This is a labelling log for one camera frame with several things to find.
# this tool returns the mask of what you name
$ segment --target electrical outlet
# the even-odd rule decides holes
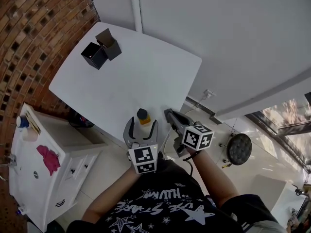
[[[215,97],[216,94],[211,92],[210,90],[206,89],[204,92],[204,95],[206,96],[207,99],[211,98],[211,97]]]

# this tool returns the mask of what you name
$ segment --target pink cloth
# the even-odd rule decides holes
[[[43,145],[38,146],[37,150],[43,156],[43,162],[50,171],[50,175],[52,176],[53,172],[56,172],[57,169],[60,167],[58,155],[55,154],[53,151],[49,150],[48,147]]]

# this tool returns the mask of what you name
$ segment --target cabinet drawer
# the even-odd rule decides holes
[[[68,180],[70,178],[76,179],[85,158],[86,158],[85,156],[78,156],[71,158],[69,162],[69,168],[67,169],[67,174],[65,175],[65,180]]]
[[[81,173],[88,173],[91,169],[94,161],[96,160],[97,154],[89,154],[83,163],[83,167],[81,168]]]

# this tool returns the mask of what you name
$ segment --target black box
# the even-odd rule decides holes
[[[110,61],[122,53],[118,42],[112,37],[109,29],[104,30],[95,37]]]
[[[85,58],[85,60],[96,69],[100,69],[103,63],[106,62],[107,56],[103,52],[101,46],[91,42],[86,49],[83,50],[81,55]]]

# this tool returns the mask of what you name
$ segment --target black strap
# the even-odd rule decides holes
[[[187,157],[186,159],[183,159],[183,161],[187,161],[190,159],[193,159],[196,155],[198,155],[202,150],[196,151],[193,155],[190,155],[189,157]]]

